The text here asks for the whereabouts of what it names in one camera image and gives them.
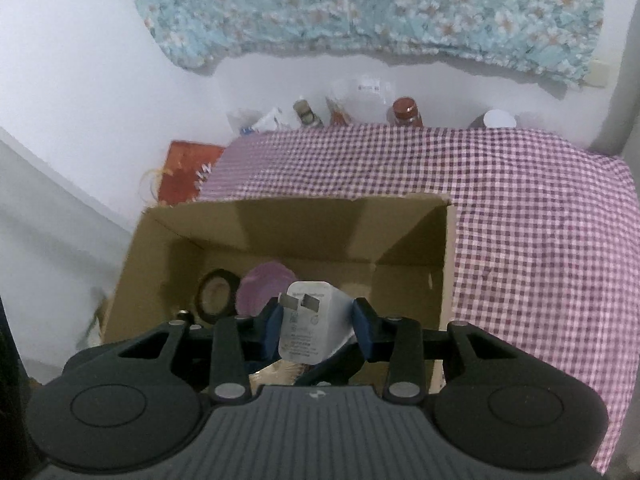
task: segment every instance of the checkered cloth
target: checkered cloth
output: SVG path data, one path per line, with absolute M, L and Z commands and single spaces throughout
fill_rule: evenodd
M 455 317 L 604 399 L 604 471 L 640 356 L 640 212 L 622 160 L 532 130 L 306 129 L 233 142 L 200 200 L 410 192 L 458 208 Z

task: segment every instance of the pink round object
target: pink round object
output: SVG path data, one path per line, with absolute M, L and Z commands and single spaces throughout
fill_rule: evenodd
M 292 270 L 279 262 L 266 262 L 251 269 L 240 280 L 236 294 L 236 312 L 243 316 L 257 316 L 268 301 L 286 292 L 298 279 Z

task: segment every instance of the roll of tape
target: roll of tape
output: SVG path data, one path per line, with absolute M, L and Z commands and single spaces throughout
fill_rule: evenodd
M 200 319 L 214 324 L 221 317 L 233 316 L 236 313 L 236 293 L 239 285 L 240 278 L 229 270 L 216 269 L 207 274 L 200 281 L 195 298 L 196 312 Z M 228 288 L 226 301 L 221 302 L 222 306 L 214 306 L 212 309 L 208 303 L 221 286 Z

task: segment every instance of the brown cardboard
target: brown cardboard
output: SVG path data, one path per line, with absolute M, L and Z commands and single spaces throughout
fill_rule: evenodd
M 147 210 L 129 248 L 104 342 L 139 335 L 192 308 L 198 282 L 278 260 L 300 280 L 365 296 L 380 315 L 443 328 L 451 313 L 455 211 L 414 194 L 271 198 Z

